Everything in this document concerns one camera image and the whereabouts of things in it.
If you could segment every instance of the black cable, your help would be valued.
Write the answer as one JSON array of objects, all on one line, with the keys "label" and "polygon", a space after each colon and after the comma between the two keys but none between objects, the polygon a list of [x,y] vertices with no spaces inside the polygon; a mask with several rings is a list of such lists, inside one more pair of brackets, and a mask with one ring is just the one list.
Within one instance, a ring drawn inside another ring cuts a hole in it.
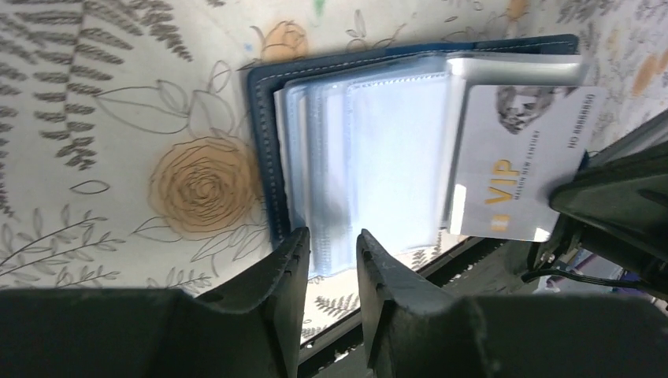
[{"label": "black cable", "polygon": [[627,289],[637,289],[644,291],[645,285],[640,281],[621,281],[621,280],[606,280],[604,278],[597,278],[591,276],[583,276],[581,274],[564,272],[559,269],[540,269],[534,272],[527,272],[521,276],[521,280],[525,283],[531,282],[542,276],[560,276],[568,278],[573,281],[583,282],[585,284],[594,284],[608,287],[623,287]]}]

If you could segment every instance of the green spot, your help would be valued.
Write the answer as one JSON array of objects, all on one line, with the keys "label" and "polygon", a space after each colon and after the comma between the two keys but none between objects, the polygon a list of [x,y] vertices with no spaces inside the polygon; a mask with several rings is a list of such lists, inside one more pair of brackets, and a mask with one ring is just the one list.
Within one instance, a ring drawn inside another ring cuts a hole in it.
[{"label": "green spot", "polygon": [[314,8],[316,16],[322,17],[325,12],[325,0],[314,0]]}]

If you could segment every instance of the blue wallet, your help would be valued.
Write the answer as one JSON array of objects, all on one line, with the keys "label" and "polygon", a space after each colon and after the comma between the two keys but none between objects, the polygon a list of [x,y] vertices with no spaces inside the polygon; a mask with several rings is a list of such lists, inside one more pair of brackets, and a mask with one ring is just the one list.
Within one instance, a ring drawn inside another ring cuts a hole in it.
[{"label": "blue wallet", "polygon": [[247,77],[247,98],[274,246],[276,247],[291,231],[288,199],[285,194],[280,163],[276,108],[273,97],[274,92],[282,89],[288,81],[429,52],[496,51],[520,54],[576,54],[577,45],[578,40],[575,35],[549,35],[474,43],[426,43],[313,57],[264,65],[250,70]]}]

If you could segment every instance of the diamond image on card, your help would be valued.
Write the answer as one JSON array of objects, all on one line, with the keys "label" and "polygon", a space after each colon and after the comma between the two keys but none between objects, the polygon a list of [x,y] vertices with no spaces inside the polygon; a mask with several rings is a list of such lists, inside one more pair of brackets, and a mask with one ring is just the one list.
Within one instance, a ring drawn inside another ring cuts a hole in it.
[{"label": "diamond image on card", "polygon": [[499,122],[517,135],[545,114],[552,104],[566,98],[577,87],[534,87],[499,85],[496,89],[496,112]]}]

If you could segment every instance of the tablecloth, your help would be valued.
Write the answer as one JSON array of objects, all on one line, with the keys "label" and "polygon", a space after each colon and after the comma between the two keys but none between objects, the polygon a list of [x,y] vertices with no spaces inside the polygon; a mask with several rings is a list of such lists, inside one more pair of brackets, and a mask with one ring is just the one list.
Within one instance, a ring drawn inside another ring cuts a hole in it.
[{"label": "tablecloth", "polygon": [[[266,256],[255,65],[574,33],[609,90],[595,152],[665,108],[666,16],[667,0],[0,0],[0,287],[196,295]],[[306,300],[304,339],[358,306],[355,272]]]}]

